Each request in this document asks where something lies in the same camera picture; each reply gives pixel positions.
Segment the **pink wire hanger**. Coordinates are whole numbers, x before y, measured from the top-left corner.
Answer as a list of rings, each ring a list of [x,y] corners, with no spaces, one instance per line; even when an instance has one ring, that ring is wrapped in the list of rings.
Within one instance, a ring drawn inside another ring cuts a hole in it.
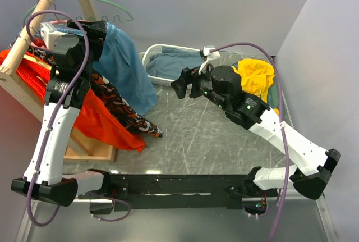
[[[56,4],[55,4],[52,0],[46,0],[46,1],[50,2],[50,3],[54,6],[54,10],[57,9]],[[66,25],[67,22],[68,22],[68,20],[65,19],[65,18],[60,19],[59,16],[58,16],[57,14],[55,14],[55,13],[54,13],[54,17],[55,17],[56,19],[50,21],[51,24]]]

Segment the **light blue shorts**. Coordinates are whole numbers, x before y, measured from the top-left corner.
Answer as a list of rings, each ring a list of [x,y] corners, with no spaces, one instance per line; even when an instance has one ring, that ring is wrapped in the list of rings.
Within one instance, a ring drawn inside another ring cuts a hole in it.
[[[154,107],[158,102],[157,94],[127,34],[106,21],[82,25],[99,25],[100,32],[105,33],[102,54],[95,63],[95,70],[118,89],[138,114],[143,115]]]

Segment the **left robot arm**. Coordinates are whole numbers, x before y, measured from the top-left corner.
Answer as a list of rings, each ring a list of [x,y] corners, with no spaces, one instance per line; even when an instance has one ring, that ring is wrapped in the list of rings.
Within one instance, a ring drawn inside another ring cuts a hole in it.
[[[11,183],[15,193],[64,207],[78,195],[93,192],[105,198],[112,190],[107,171],[62,173],[70,133],[90,90],[93,63],[100,59],[106,36],[105,21],[83,21],[81,26],[83,35],[64,34],[54,41],[39,138],[23,177]]]

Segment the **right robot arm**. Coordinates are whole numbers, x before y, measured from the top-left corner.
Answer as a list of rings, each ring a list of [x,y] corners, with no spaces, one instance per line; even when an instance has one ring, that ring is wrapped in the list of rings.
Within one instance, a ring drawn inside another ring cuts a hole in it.
[[[186,96],[205,97],[222,109],[228,119],[268,141],[293,163],[288,168],[254,167],[245,179],[246,191],[252,196],[264,190],[281,189],[287,185],[302,196],[317,200],[326,188],[341,154],[309,141],[284,121],[280,121],[266,102],[245,92],[241,76],[230,66],[183,68],[180,77],[171,82],[179,99]]]

